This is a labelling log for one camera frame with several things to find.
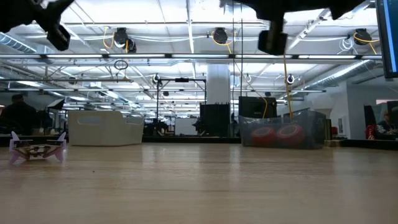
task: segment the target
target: ceiling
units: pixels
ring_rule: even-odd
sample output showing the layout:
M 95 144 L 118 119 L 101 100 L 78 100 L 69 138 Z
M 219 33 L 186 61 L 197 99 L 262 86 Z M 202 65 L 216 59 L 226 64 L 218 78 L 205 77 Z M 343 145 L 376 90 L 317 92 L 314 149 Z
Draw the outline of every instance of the ceiling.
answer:
M 306 55 L 345 55 L 345 54 L 373 54 L 368 45 L 350 45 L 350 40 L 344 40 L 347 35 L 353 35 L 356 29 L 367 29 L 373 38 L 378 39 L 377 18 L 374 8 L 367 8 L 356 14 L 347 13 L 340 19 L 333 21 L 327 17 L 325 21 L 317 23 L 315 28 L 308 32 L 300 41 L 292 45 L 293 40 L 306 27 L 318 19 L 323 9 L 314 11 L 291 12 L 285 15 L 287 21 L 284 32 L 289 35 L 287 54 Z M 257 49 L 258 34 L 269 28 L 267 21 L 256 19 L 256 13 L 248 8 L 240 7 L 230 9 L 219 7 L 218 0 L 76 0 L 70 8 L 62 15 L 61 22 L 71 31 L 72 40 L 69 50 L 57 52 L 45 38 L 44 31 L 36 24 L 19 26 L 8 33 L 21 42 L 38 49 L 45 45 L 50 47 L 50 52 L 56 54 L 111 54 L 124 53 L 115 45 L 110 49 L 104 46 L 111 45 L 112 33 L 118 27 L 126 27 L 127 33 L 137 45 L 137 54 L 263 54 Z M 228 47 L 217 45 L 211 38 L 211 33 L 216 27 L 224 27 L 229 40 L 233 41 L 233 33 L 236 41 Z M 0 45 L 2 54 L 18 54 L 20 52 Z M 23 60 L 13 60 L 15 66 L 24 63 Z M 205 79 L 208 60 L 171 60 L 153 59 L 150 62 L 146 59 L 130 60 L 129 68 L 122 73 L 113 67 L 114 60 L 101 62 L 102 66 L 97 67 L 90 63 L 97 63 L 94 60 L 85 60 L 80 66 L 73 65 L 73 61 L 53 60 L 53 65 L 39 65 L 34 61 L 26 63 L 25 69 L 35 74 L 45 75 L 45 67 L 48 67 L 47 74 L 53 79 L 68 78 L 76 76 L 79 78 L 123 78 L 128 77 L 131 82 L 101 82 L 102 88 L 152 88 L 154 74 L 161 78 L 175 77 L 196 77 Z M 285 88 L 284 64 L 281 61 L 275 63 L 261 63 L 261 61 L 241 60 L 229 63 L 231 74 L 240 75 L 243 68 L 245 77 L 256 89 Z M 292 74 L 299 82 L 297 86 L 306 82 L 316 80 L 318 76 L 335 68 L 339 62 L 330 61 L 323 63 L 315 62 L 288 62 L 287 72 Z M 250 89 L 247 82 L 243 80 L 244 89 Z M 58 83 L 63 88 L 86 88 L 87 83 L 70 85 L 69 83 Z M 170 83 L 167 88 L 199 88 L 195 83 Z M 96 93 L 88 96 L 96 98 Z M 120 92 L 117 93 L 132 102 L 153 102 L 150 100 L 154 93 Z M 203 92 L 192 93 L 170 93 L 167 98 L 203 98 Z

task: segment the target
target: table surface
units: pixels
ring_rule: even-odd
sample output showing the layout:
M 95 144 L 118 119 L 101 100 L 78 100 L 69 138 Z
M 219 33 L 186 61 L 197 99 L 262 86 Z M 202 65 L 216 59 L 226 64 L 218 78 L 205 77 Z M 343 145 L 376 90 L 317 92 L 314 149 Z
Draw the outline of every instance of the table surface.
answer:
M 70 147 L 7 164 L 1 223 L 398 223 L 398 152 Z

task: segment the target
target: folding robot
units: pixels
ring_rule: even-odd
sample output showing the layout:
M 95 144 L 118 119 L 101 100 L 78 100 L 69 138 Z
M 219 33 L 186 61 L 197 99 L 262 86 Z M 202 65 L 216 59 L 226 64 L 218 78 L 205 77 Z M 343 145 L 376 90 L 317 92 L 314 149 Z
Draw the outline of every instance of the folding robot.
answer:
M 58 140 L 47 140 L 48 144 L 44 146 L 32 146 L 29 144 L 31 140 L 20 140 L 14 131 L 11 135 L 12 139 L 10 140 L 9 148 L 12 157 L 10 164 L 15 163 L 20 157 L 28 161 L 31 156 L 47 158 L 55 155 L 59 161 L 63 161 L 63 150 L 67 145 L 65 140 L 66 133 L 63 133 Z

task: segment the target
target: red tape roll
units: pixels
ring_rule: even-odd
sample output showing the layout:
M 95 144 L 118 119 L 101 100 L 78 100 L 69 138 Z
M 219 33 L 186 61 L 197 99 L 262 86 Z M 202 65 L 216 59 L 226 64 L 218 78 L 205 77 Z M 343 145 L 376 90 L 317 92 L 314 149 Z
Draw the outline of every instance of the red tape roll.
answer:
M 275 130 L 271 127 L 263 127 L 251 133 L 255 146 L 269 146 L 275 141 Z
M 304 129 L 298 124 L 288 124 L 281 127 L 276 136 L 285 146 L 299 146 L 305 139 Z

